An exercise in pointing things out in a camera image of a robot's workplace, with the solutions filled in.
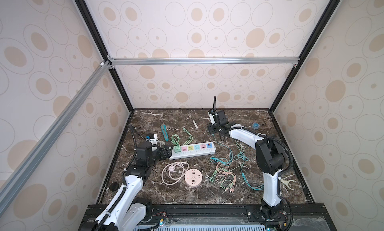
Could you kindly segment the light green plug adapter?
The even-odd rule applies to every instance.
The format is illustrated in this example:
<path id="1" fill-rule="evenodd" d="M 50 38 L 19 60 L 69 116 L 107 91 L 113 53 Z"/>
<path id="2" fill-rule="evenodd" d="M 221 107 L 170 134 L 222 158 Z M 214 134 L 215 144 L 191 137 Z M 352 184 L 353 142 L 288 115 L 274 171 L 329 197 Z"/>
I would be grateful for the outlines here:
<path id="1" fill-rule="evenodd" d="M 173 150 L 175 153 L 179 153 L 179 152 L 181 152 L 182 149 L 181 149 L 180 145 L 176 145 L 176 146 L 174 146 Z"/>

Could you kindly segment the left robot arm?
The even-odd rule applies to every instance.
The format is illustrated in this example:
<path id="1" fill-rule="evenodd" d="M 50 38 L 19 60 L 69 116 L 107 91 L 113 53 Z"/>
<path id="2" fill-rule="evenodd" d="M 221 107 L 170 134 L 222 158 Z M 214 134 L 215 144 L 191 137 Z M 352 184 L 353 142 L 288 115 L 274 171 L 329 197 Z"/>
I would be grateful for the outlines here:
<path id="1" fill-rule="evenodd" d="M 80 231 L 132 231 L 140 222 L 152 219 L 152 201 L 136 196 L 148 180 L 152 167 L 168 159 L 171 148 L 159 145 L 157 134 L 149 134 L 138 144 L 138 131 L 129 125 L 134 140 L 134 156 L 122 173 L 122 184 L 108 206 L 94 221 L 84 222 Z"/>

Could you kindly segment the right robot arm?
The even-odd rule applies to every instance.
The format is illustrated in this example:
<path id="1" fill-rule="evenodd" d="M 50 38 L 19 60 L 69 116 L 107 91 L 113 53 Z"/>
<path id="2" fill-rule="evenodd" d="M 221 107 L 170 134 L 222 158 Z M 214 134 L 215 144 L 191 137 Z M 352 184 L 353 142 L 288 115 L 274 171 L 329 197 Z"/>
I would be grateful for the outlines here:
<path id="1" fill-rule="evenodd" d="M 257 165 L 263 173 L 264 185 L 260 213 L 265 221 L 272 221 L 283 210 L 281 176 L 293 167 L 292 152 L 279 138 L 229 122 L 225 111 L 216 108 L 216 97 L 213 99 L 209 118 L 211 122 L 207 127 L 210 134 L 218 133 L 223 137 L 231 137 L 255 150 Z"/>

